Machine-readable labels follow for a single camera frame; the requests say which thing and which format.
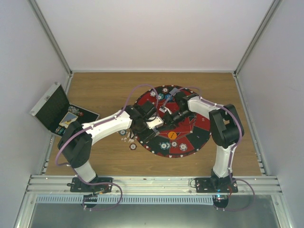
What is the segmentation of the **orange 100 chip stack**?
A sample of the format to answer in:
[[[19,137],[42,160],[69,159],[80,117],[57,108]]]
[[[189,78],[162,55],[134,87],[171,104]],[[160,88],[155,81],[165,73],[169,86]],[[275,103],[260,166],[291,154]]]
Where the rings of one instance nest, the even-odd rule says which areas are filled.
[[[130,148],[130,150],[136,150],[137,145],[135,143],[131,143],[129,148]]]

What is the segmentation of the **green 50 chip bottom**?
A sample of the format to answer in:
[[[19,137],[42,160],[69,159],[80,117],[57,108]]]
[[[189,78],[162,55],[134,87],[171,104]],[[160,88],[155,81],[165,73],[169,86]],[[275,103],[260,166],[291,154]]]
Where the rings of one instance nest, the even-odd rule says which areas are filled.
[[[160,143],[160,148],[162,150],[168,150],[168,149],[170,149],[170,147],[171,147],[171,144],[169,142],[162,142],[162,143]]]

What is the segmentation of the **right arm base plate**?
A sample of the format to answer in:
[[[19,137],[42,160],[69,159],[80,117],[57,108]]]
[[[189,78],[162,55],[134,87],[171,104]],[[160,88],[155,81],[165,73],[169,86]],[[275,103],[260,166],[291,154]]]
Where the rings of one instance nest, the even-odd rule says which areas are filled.
[[[235,186],[230,177],[217,178],[201,177],[194,179],[194,186],[197,193],[237,193],[238,187]]]

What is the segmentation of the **orange big blind button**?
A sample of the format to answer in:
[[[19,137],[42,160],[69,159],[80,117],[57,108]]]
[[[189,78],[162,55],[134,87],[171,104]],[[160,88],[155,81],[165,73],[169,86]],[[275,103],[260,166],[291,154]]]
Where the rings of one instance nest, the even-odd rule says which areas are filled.
[[[177,138],[177,133],[174,132],[174,131],[169,132],[169,133],[168,133],[168,138],[169,138],[170,140],[175,140],[175,139]]]

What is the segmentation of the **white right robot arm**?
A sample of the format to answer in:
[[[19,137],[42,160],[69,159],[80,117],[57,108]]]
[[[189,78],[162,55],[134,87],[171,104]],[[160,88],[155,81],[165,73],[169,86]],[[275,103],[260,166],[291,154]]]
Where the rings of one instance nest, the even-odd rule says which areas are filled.
[[[217,145],[215,164],[211,170],[209,186],[215,192],[222,192],[233,185],[232,162],[234,153],[244,135],[244,128],[234,105],[219,105],[199,95],[182,96],[175,94],[179,111],[172,114],[166,103],[159,110],[164,113],[167,126],[176,126],[186,114],[196,113],[209,118],[211,137]]]

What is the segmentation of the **green 50 chip top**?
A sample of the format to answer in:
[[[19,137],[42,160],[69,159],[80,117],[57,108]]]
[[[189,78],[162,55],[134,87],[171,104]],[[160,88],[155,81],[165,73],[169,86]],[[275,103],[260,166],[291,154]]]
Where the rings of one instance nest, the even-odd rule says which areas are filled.
[[[157,98],[158,98],[159,101],[163,100],[164,99],[164,94],[162,94],[162,93],[158,94]]]

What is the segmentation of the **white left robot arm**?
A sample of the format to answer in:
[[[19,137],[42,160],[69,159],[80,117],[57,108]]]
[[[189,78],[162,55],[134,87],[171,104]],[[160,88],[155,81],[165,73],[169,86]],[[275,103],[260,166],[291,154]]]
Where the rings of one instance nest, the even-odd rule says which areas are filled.
[[[101,120],[80,124],[72,122],[66,129],[58,143],[59,152],[56,156],[56,165],[59,155],[67,160],[81,180],[81,186],[88,192],[96,190],[98,186],[97,174],[92,168],[89,158],[91,147],[99,140],[121,130],[132,130],[134,134],[147,134],[144,142],[157,135],[157,128],[163,126],[163,120],[157,114],[155,106],[146,112],[141,106],[127,105],[122,110]]]

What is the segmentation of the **blue small blind button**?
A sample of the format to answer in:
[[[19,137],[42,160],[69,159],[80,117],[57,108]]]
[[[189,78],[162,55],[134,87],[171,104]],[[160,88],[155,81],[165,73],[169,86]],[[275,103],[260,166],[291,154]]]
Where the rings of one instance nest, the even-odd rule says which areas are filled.
[[[170,101],[170,100],[173,99],[173,96],[170,95],[170,94],[166,94],[166,95],[165,95],[165,99]]]

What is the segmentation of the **blue 10 chip bottom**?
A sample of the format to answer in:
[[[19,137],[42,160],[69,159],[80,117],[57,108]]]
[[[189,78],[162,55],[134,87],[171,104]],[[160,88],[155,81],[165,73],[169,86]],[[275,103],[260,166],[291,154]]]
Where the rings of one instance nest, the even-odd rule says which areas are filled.
[[[185,143],[181,143],[179,148],[180,148],[181,151],[186,151],[188,147]]]

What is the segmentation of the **dealt card top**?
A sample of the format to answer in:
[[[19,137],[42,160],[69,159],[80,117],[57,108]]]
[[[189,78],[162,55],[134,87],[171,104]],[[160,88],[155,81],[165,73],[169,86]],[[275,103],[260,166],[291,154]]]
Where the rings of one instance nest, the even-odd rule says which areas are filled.
[[[170,95],[174,96],[177,92],[179,92],[179,90],[177,88],[173,88],[171,91],[170,91]]]

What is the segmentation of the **green 50 chip stack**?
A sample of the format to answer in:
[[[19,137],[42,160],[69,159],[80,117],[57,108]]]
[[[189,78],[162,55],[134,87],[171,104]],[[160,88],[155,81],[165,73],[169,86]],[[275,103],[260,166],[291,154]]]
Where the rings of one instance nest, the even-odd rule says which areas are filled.
[[[121,130],[121,131],[119,132],[120,135],[126,135],[126,133],[127,133],[126,130]]]

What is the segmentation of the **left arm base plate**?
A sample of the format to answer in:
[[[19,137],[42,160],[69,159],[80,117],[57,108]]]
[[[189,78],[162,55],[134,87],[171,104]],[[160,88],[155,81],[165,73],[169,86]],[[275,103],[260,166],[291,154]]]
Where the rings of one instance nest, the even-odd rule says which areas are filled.
[[[71,192],[87,192],[87,193],[109,193],[112,191],[113,179],[110,177],[95,178],[91,181],[91,185],[82,182],[78,177],[74,177],[67,186]]]

